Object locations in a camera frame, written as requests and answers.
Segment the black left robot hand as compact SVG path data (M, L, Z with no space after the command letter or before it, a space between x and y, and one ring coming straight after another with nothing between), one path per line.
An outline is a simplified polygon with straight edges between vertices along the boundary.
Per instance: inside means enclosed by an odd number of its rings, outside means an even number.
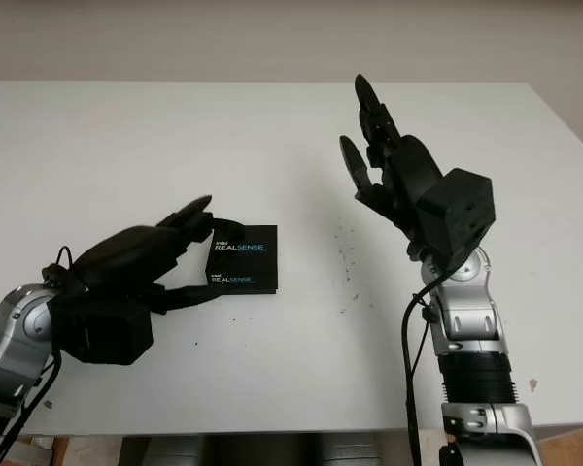
M210 285L167 289L155 282L178 265L190 244L210 236L214 217L206 208L211 200L199 197L155 226L122 230L84 252L70 271L93 293L125 298L160 315L220 297Z

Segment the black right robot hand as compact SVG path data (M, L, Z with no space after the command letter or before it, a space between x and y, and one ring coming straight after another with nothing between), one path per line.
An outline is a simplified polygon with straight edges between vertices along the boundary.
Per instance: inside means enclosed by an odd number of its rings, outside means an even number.
M409 258L421 261L427 253L427 240L416 203L442 178L442 173L418 138L399 134L386 105L363 75L355 78L355 92L360 104L360 128L367 142L366 156L349 137L339 138L346 168L357 189L355 198L398 228L409 240Z

